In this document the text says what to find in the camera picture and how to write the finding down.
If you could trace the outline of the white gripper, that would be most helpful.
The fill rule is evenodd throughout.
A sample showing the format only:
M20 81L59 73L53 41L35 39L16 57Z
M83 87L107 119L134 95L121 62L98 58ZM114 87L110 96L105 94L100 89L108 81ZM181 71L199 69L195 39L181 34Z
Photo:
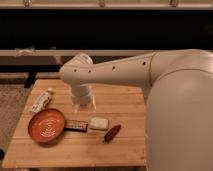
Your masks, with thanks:
M83 85L71 85L70 86L71 99L73 101L73 112L79 111L80 105L89 104L90 111L96 111L96 103L93 102L93 93L91 86L88 84Z

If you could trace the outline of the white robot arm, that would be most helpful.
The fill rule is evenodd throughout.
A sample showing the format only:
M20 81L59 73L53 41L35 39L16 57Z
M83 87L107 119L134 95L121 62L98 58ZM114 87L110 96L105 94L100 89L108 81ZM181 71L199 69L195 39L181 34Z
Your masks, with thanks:
M147 171L213 171L213 53L158 51L94 64L78 54L60 68L73 98L91 83L139 87L147 97Z

